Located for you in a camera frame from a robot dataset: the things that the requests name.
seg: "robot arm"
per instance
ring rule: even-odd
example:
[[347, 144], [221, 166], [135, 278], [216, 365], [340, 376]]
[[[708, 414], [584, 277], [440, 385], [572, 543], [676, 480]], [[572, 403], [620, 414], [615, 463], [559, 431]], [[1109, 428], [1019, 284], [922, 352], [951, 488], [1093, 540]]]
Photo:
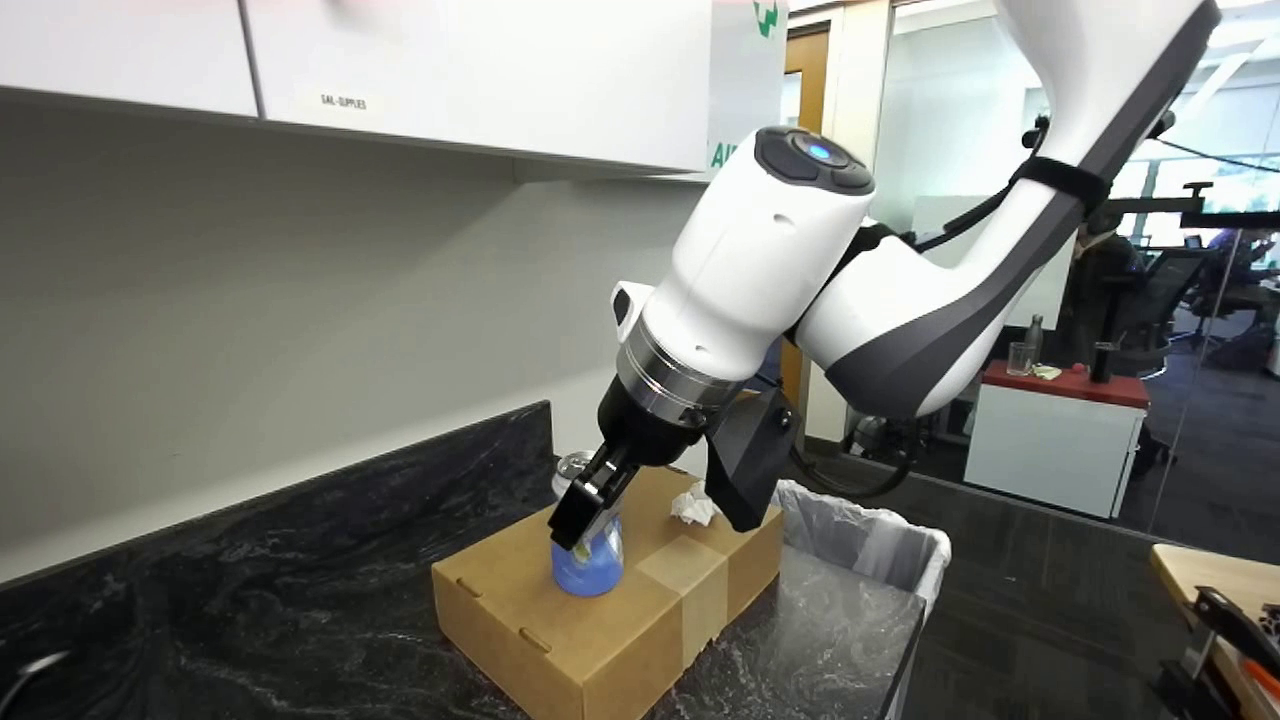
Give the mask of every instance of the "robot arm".
[[998, 11], [1055, 115], [958, 268], [898, 240], [845, 262], [872, 170], [824, 137], [757, 132], [680, 230], [666, 278], [642, 305], [615, 291], [627, 332], [597, 414], [602, 442], [553, 510], [557, 543], [579, 543], [639, 463], [671, 463], [699, 435], [736, 467], [708, 475], [711, 501], [750, 526], [796, 424], [738, 386], [782, 332], [858, 412], [949, 403], [980, 372], [1017, 291], [1179, 96], [1220, 21], [1213, 0], [1005, 0]]

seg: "cardboard box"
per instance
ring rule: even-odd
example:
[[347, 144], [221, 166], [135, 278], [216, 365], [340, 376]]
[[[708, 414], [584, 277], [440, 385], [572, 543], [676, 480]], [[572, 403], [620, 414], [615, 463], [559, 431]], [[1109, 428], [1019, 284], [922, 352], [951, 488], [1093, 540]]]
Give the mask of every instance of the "cardboard box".
[[601, 600], [553, 582], [553, 506], [433, 566], [443, 637], [527, 714], [642, 714], [680, 672], [774, 581], [778, 517], [757, 532], [688, 526], [676, 472], [639, 472], [620, 501], [620, 587]]

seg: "red object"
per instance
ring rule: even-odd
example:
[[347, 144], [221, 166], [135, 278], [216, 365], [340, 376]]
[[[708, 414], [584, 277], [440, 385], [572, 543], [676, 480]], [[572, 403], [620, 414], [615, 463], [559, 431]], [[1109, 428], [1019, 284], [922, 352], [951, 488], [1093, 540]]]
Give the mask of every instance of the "red object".
[[1244, 659], [1244, 672], [1247, 672], [1273, 698], [1280, 698], [1280, 676], [1273, 676], [1273, 672], [1259, 669], [1256, 659]]
[[1104, 385], [1086, 380], [1086, 365], [1064, 368], [1055, 380], [1033, 376], [1033, 372], [1007, 372], [1007, 365], [986, 365], [983, 385], [997, 386], [1019, 386], [1019, 392], [1044, 392], [1044, 397], [1076, 397], [1093, 403], [1125, 403], [1125, 409], [1149, 409], [1149, 385], [1134, 376], [1109, 376]]

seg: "white cabinet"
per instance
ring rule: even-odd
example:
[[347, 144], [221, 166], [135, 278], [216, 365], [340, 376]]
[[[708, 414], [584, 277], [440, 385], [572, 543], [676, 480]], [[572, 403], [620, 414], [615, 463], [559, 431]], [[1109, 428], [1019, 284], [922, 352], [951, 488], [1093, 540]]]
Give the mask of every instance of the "white cabinet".
[[0, 0], [0, 86], [252, 115], [234, 0]]
[[983, 385], [962, 480], [1110, 520], [1142, 414], [1126, 403]]
[[772, 122], [759, 0], [246, 0], [267, 120], [703, 166]]

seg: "wall cabinet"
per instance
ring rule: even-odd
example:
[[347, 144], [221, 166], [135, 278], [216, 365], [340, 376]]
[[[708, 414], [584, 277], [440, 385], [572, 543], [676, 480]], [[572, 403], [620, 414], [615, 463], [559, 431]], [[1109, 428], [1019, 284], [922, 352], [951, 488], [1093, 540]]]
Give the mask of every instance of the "wall cabinet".
[[0, 0], [0, 86], [252, 115], [234, 0]]
[[774, 120], [762, 0], [246, 0], [267, 120], [708, 166]]
[[778, 0], [243, 0], [243, 21], [0, 0], [0, 83], [676, 170], [778, 120]]

